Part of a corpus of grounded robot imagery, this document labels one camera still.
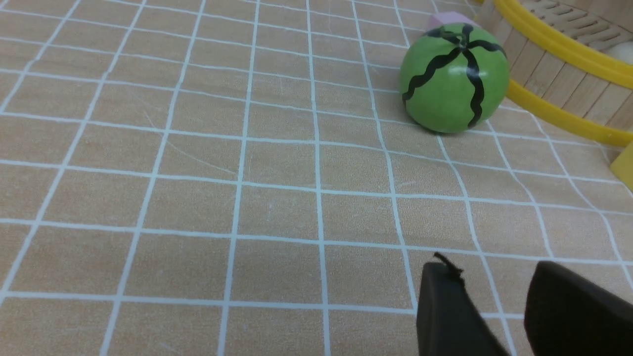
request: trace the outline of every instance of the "white ball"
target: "white ball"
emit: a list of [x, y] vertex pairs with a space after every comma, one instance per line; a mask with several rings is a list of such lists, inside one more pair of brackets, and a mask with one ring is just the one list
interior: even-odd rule
[[633, 41], [623, 42], [605, 51], [607, 56], [633, 65]]

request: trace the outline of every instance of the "black stripe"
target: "black stripe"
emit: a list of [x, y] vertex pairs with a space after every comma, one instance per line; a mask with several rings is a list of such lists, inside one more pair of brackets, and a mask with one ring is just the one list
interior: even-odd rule
[[475, 29], [473, 28], [472, 25], [470, 25], [469, 23], [464, 23], [464, 27], [461, 29], [461, 33], [464, 35], [465, 42], [469, 43], [470, 42], [470, 34], [471, 32], [473, 32]]
[[[425, 33], [425, 36], [429, 36], [429, 37], [435, 37], [435, 38], [444, 38], [445, 40], [447, 40], [448, 42], [452, 43], [452, 44], [459, 44], [460, 43], [460, 39], [457, 37], [441, 37], [441, 29], [443, 27], [437, 27], [436, 29], [432, 29], [430, 31], [428, 31], [427, 33]], [[444, 31], [445, 34], [447, 35], [454, 35], [455, 32], [451, 32], [451, 31]]]
[[472, 129], [481, 119], [481, 103], [484, 101], [484, 83], [479, 77], [479, 65], [477, 64], [475, 56], [470, 51], [464, 51], [463, 55], [468, 60], [466, 76], [475, 87], [475, 94], [473, 94], [473, 98], [470, 100], [470, 109], [473, 111], [473, 118], [468, 123], [468, 128]]
[[482, 39], [474, 40], [471, 43], [469, 43], [467, 46], [468, 49], [473, 49], [477, 47], [481, 47], [488, 52], [500, 51], [501, 53], [503, 53], [504, 56], [506, 55], [506, 51], [503, 50], [503, 47], [501, 47], [500, 45], [496, 43], [490, 43]]
[[414, 75], [413, 78], [409, 81], [409, 90], [402, 94], [402, 102], [406, 106], [406, 101], [413, 97], [415, 94], [415, 89], [426, 84], [433, 75], [436, 70], [444, 68], [446, 65], [451, 63], [457, 58], [461, 53], [459, 48], [454, 48], [449, 54], [440, 54], [439, 56], [433, 57], [433, 59], [427, 65], [426, 71], [422, 75]]

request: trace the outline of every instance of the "yellow hoop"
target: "yellow hoop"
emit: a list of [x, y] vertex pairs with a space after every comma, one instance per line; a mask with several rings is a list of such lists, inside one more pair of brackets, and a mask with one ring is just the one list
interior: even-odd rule
[[[497, 11], [512, 27], [541, 48], [587, 73], [633, 89], [633, 66], [595, 51], [551, 28], [517, 0], [493, 1]], [[605, 127], [571, 114], [536, 96], [514, 80], [510, 82], [508, 97], [539, 118], [572, 134], [612, 146], [625, 147], [633, 142], [633, 132]]]

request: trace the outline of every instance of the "yellow block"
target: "yellow block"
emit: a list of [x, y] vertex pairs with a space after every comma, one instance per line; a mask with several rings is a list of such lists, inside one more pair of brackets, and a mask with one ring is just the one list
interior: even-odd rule
[[620, 156], [611, 163], [611, 170], [624, 185], [633, 191], [633, 143], [622, 151]]

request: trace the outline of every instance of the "toy watermelon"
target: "toy watermelon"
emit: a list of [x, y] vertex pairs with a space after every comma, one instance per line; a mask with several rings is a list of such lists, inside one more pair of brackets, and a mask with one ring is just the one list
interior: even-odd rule
[[468, 23], [428, 31], [404, 56], [400, 93], [406, 111], [423, 127], [461, 132], [487, 120], [510, 84], [503, 48]]

